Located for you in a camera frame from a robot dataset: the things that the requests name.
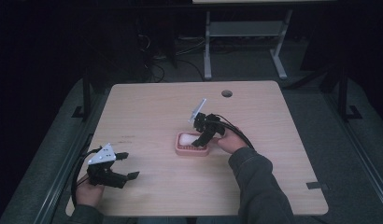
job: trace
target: pink container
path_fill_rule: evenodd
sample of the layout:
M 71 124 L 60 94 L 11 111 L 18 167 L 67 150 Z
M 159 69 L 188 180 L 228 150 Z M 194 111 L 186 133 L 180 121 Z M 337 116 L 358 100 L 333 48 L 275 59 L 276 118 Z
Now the pink container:
M 179 138 L 183 133 L 177 134 L 177 141 L 175 142 L 175 152 L 179 156 L 196 156 L 196 157 L 204 157 L 209 154 L 209 147 L 193 147 L 193 146 L 181 146 L 179 144 Z M 200 136 L 199 133 L 187 133 L 190 135 Z

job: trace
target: hand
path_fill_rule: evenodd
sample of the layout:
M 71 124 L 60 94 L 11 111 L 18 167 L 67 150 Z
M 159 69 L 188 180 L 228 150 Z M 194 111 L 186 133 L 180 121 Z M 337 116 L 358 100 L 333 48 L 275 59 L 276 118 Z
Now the hand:
M 78 181 L 76 189 L 76 200 L 78 204 L 85 204 L 92 207 L 97 207 L 104 194 L 105 186 L 91 185 L 89 176 L 85 175 Z
M 212 141 L 218 144 L 221 149 L 230 154 L 235 153 L 241 147 L 247 147 L 248 145 L 242 140 L 236 133 L 230 129 L 225 129 L 222 138 L 214 137 Z

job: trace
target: dark background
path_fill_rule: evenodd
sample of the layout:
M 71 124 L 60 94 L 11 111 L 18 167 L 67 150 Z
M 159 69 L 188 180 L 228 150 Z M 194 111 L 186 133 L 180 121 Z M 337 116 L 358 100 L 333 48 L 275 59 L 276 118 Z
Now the dark background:
M 310 40 L 302 69 L 333 62 L 349 68 L 383 118 L 383 1 L 349 2 L 297 7 L 287 38 Z M 226 19 L 233 13 L 232 19 L 243 20 L 273 15 L 269 10 L 216 15 Z M 96 91 L 144 82 L 149 76 L 144 63 L 151 55 L 138 50 L 138 33 L 150 35 L 152 44 L 171 54 L 172 38 L 204 35 L 204 24 L 203 10 L 97 15 L 66 1 L 0 1 L 0 216 L 65 96 L 85 73 Z

